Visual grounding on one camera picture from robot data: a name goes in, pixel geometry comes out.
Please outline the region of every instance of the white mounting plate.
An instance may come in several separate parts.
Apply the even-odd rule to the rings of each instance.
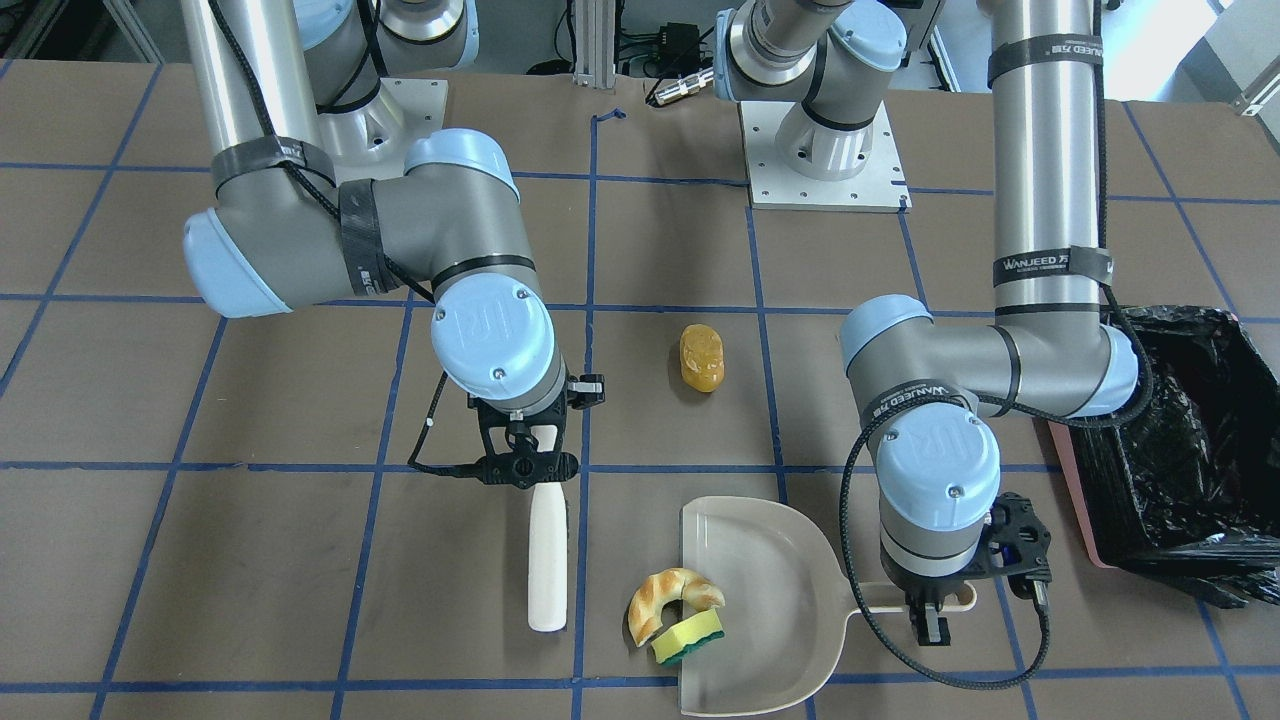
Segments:
[[[404,110],[407,132],[390,142],[384,142],[369,154],[369,163],[340,163],[334,159],[338,182],[374,178],[392,179],[404,174],[404,154],[420,137],[426,137],[444,127],[444,105],[449,96],[449,83],[443,79],[383,78],[383,85]]]
[[[774,136],[792,102],[745,101],[739,105],[753,206],[851,213],[897,213],[904,202],[911,208],[911,193],[906,190],[906,176],[883,104],[872,120],[867,165],[846,181],[813,179],[782,161]]]

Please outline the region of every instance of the beige dustpan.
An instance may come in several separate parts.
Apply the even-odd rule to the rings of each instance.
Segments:
[[[724,637],[680,665],[680,711],[723,717],[790,707],[831,678],[858,612],[827,537],[803,514],[767,500],[699,497],[681,514],[681,562],[724,591]],[[891,583],[863,583],[873,612],[904,612]],[[969,610],[973,585],[948,602]]]

